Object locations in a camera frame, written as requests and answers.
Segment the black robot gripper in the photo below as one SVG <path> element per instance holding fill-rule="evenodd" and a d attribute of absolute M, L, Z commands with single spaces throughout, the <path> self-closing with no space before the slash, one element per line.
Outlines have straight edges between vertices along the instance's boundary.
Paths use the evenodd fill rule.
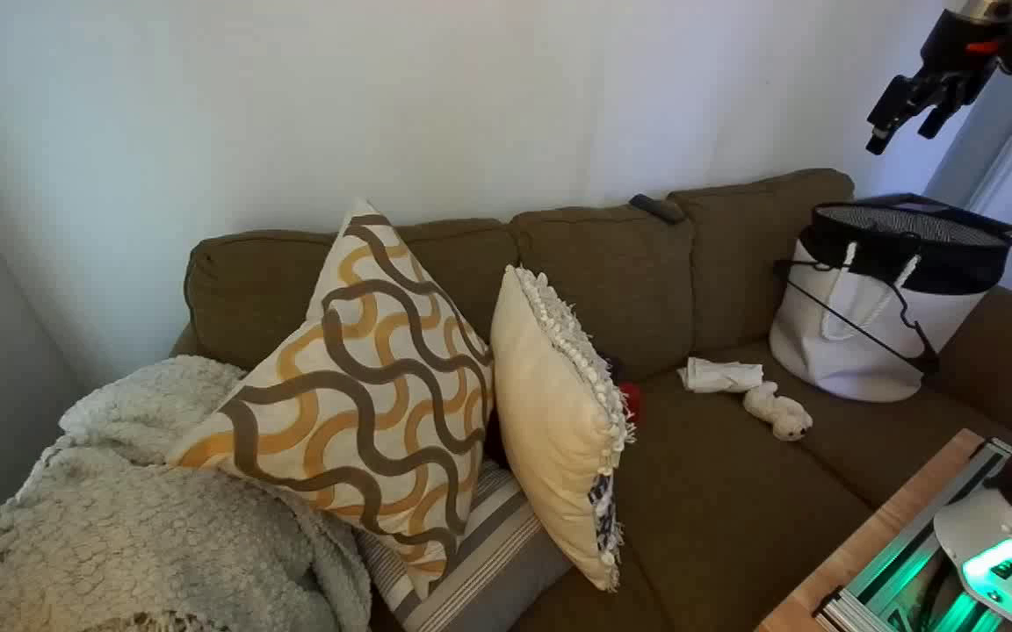
<path fill-rule="evenodd" d="M 867 113 L 867 151 L 881 154 L 892 134 L 915 117 L 923 117 L 917 134 L 934 139 L 937 131 L 986 83 L 996 56 L 998 28 L 990 22 L 943 10 L 921 45 L 921 69 L 899 79 L 896 97 L 881 97 Z"/>

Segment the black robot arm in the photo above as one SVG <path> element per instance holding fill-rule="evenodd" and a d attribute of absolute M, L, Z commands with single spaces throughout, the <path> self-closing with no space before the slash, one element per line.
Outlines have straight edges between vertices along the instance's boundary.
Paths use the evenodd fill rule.
<path fill-rule="evenodd" d="M 1012 0 L 948 0 L 921 45 L 921 65 L 896 75 L 867 113 L 867 151 L 881 154 L 915 117 L 923 117 L 921 135 L 934 135 L 996 69 L 1012 75 Z"/>

